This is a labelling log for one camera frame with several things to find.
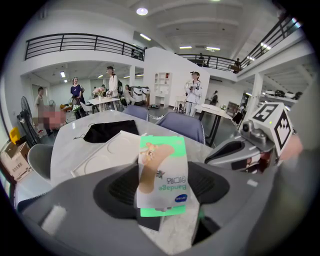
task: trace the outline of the black metal railing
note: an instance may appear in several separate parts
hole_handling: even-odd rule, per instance
[[[300,26],[301,24],[296,19],[292,18],[288,13],[285,13],[269,33],[266,34],[257,46],[241,61],[242,69],[267,53]]]
[[[179,54],[179,56],[188,59],[199,67],[232,72],[238,71],[238,67],[235,66],[236,61],[234,59],[203,54]]]
[[[59,33],[35,37],[26,41],[25,60],[35,56],[69,51],[93,50],[121,54],[140,61],[145,60],[145,50],[114,38],[86,33]]]

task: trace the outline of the black cloth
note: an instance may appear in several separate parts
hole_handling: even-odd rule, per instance
[[[113,136],[117,135],[120,131],[139,135],[135,121],[127,120],[93,124],[90,126],[90,129],[83,139],[90,143],[105,143]]]

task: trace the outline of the cardboard box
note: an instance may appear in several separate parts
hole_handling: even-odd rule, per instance
[[[26,142],[20,146],[10,142],[1,152],[1,162],[17,182],[33,171],[28,163],[28,152]]]

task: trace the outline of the ceiling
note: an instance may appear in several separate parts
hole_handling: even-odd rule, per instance
[[[314,59],[299,65],[283,66],[277,68],[277,71],[266,73],[263,77],[262,92],[266,90],[284,92],[304,92],[305,89],[313,82],[319,65]],[[245,91],[251,93],[255,78],[254,76],[247,79],[242,84]]]
[[[178,54],[244,58],[277,23],[270,1],[257,0],[108,0],[145,16]],[[192,49],[179,49],[192,46]],[[220,48],[210,52],[205,47]]]
[[[74,77],[78,79],[105,79],[109,78],[106,74],[107,66],[113,66],[115,73],[119,78],[129,76],[129,66],[120,63],[101,62],[101,61],[74,61],[58,65],[47,66],[32,72],[34,75],[46,80],[51,85],[62,84],[64,80],[71,80]],[[60,72],[64,71],[65,78],[61,77]],[[143,68],[135,68],[136,74],[143,74]]]

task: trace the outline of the white tray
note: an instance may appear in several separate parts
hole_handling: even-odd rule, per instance
[[[140,136],[120,131],[71,171],[73,177],[92,174],[137,161]]]

